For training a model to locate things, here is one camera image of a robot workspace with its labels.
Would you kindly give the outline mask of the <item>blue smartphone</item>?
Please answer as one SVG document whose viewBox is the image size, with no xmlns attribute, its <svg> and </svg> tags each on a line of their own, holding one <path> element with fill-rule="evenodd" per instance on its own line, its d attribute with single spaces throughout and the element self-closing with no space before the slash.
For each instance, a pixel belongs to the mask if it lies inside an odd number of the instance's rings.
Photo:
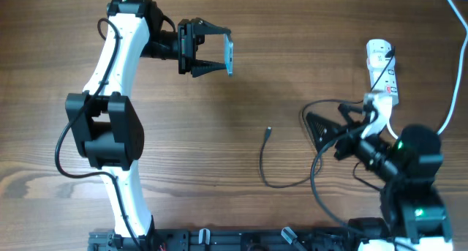
<svg viewBox="0 0 468 251">
<path fill-rule="evenodd" d="M 229 77 L 233 76 L 233 41 L 229 34 L 224 35 L 224 63 Z"/>
</svg>

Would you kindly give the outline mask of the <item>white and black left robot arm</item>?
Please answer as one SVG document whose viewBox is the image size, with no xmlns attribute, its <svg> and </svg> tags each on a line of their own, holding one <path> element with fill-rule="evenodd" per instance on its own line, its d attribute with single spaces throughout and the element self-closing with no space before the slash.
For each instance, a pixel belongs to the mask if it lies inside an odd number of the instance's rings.
<svg viewBox="0 0 468 251">
<path fill-rule="evenodd" d="M 104 47 L 93 75 L 79 94 L 69 94 L 65 110 L 80 156 L 101 176 L 113 208 L 118 239 L 138 244 L 154 228 L 143 197 L 138 160 L 144 130 L 131 103 L 141 58 L 176 60 L 181 74 L 197 78 L 217 70 L 233 73 L 231 30 L 202 18 L 170 19 L 154 0 L 111 0 Z"/>
</svg>

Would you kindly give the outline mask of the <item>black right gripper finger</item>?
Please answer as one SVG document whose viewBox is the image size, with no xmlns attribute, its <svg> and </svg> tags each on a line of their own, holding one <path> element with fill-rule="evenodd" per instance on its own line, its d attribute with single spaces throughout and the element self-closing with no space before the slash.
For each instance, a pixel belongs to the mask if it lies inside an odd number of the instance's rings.
<svg viewBox="0 0 468 251">
<path fill-rule="evenodd" d="M 350 116 L 350 113 L 356 113 L 356 114 L 359 114 L 359 115 L 363 115 L 363 109 L 362 108 L 359 108 L 359 107 L 354 106 L 354 105 L 348 105 L 348 104 L 345 104 L 345 103 L 341 103 L 338 106 L 338 110 L 339 110 L 340 114 L 342 115 L 342 117 L 344 118 L 344 120 L 346 121 L 347 125 L 362 125 L 361 121 L 355 121 Z"/>
<path fill-rule="evenodd" d="M 312 112 L 306 114 L 306 123 L 317 151 L 336 138 L 342 130 L 340 124 Z"/>
</svg>

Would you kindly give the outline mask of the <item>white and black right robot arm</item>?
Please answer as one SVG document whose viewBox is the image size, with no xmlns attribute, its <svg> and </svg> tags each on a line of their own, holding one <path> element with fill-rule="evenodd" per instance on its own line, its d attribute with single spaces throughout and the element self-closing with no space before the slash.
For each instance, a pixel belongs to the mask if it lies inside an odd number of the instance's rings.
<svg viewBox="0 0 468 251">
<path fill-rule="evenodd" d="M 380 209 L 392 235 L 419 247 L 431 244 L 438 250 L 453 248 L 453 232 L 448 212 L 433 183 L 442 165 L 438 134 L 419 124 L 411 124 L 394 144 L 380 138 L 392 107 L 366 101 L 362 108 L 345 102 L 339 112 L 346 124 L 309 112 L 304 116 L 317 153 L 330 147 L 334 157 L 354 156 L 368 171 L 385 182 L 379 190 Z"/>
</svg>

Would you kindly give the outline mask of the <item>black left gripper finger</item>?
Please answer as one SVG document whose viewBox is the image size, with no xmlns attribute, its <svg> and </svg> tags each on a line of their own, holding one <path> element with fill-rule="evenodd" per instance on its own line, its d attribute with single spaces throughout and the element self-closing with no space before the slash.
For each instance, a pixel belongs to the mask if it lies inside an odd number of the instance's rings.
<svg viewBox="0 0 468 251">
<path fill-rule="evenodd" d="M 190 72 L 193 78 L 200 77 L 201 75 L 217 71 L 217 70 L 225 70 L 226 64 L 219 63 L 215 61 L 205 61 L 205 60 L 193 60 L 191 63 Z"/>
<path fill-rule="evenodd" d="M 192 19 L 192 22 L 192 29 L 196 35 L 231 34 L 230 29 L 221 26 L 216 26 L 201 18 Z"/>
</svg>

